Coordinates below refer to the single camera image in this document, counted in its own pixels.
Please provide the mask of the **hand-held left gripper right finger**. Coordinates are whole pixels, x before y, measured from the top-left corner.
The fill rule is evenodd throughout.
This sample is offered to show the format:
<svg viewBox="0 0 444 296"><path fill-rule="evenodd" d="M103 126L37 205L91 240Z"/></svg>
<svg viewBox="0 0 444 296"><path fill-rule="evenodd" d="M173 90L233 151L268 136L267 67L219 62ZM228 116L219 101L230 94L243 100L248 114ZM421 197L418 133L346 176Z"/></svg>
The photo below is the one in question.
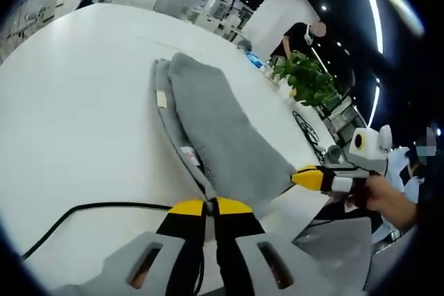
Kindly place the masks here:
<svg viewBox="0 0 444 296"><path fill-rule="evenodd" d="M363 295L333 282L291 241L265 232L246 204L218 197L214 203L216 261L226 295Z"/></svg>

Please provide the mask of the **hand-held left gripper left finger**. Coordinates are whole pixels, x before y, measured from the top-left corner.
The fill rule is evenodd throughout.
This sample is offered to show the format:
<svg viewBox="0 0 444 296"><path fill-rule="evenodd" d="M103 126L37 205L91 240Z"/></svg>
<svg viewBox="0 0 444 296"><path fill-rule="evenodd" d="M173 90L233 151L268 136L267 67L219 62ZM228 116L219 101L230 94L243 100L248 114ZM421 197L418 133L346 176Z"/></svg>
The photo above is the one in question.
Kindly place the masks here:
<svg viewBox="0 0 444 296"><path fill-rule="evenodd" d="M145 232L103 262L99 275L58 295L197 295L203 284L207 208L202 200L172 207L156 232Z"/></svg>

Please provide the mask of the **person's right hand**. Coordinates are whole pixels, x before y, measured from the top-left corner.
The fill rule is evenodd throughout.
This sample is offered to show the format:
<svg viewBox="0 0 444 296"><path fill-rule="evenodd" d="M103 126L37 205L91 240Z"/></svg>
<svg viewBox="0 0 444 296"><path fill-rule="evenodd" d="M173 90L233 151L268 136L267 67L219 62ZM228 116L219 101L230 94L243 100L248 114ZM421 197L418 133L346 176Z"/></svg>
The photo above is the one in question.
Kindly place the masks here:
<svg viewBox="0 0 444 296"><path fill-rule="evenodd" d="M362 184L356 184L349 200L356 207L381 214L409 202L402 192L391 186L384 176L377 173L371 174Z"/></svg>

